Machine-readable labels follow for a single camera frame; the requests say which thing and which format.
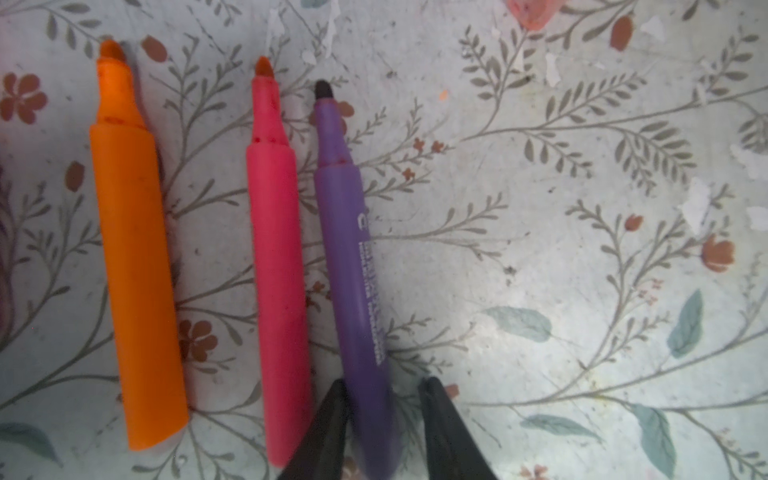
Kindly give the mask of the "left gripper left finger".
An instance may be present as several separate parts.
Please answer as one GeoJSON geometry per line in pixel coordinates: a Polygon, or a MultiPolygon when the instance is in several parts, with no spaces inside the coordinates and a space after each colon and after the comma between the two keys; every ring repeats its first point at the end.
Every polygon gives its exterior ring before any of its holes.
{"type": "Polygon", "coordinates": [[[340,480],[351,408],[343,379],[335,380],[279,480],[340,480]]]}

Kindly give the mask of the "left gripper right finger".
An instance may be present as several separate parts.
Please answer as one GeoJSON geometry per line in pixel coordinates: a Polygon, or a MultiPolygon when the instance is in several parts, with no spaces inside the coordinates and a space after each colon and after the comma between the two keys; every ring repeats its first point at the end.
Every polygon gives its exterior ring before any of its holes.
{"type": "Polygon", "coordinates": [[[497,480],[442,382],[437,377],[426,378],[418,393],[429,478],[497,480]]]}

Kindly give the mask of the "purple marker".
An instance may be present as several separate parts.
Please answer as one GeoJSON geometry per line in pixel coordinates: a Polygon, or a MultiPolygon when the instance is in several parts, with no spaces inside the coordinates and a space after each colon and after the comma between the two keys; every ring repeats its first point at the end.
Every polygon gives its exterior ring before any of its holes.
{"type": "Polygon", "coordinates": [[[359,465],[369,479],[389,479],[400,448],[362,176],[330,83],[317,81],[314,93],[315,193],[359,465]]]}

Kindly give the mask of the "pink marker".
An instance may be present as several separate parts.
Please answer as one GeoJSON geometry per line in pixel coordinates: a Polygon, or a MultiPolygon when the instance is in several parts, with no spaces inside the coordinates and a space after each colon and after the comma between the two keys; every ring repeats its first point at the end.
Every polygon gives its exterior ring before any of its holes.
{"type": "Polygon", "coordinates": [[[297,160],[268,58],[257,60],[251,87],[246,164],[265,439],[269,462],[284,468],[309,428],[313,407],[297,160]]]}

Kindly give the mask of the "orange marker middle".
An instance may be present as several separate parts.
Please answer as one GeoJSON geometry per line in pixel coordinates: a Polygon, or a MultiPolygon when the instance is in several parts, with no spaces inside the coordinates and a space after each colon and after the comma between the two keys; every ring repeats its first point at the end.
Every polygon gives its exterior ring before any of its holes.
{"type": "Polygon", "coordinates": [[[90,129],[94,180],[129,447],[150,449],[188,422],[159,162],[124,51],[100,46],[90,129]]]}

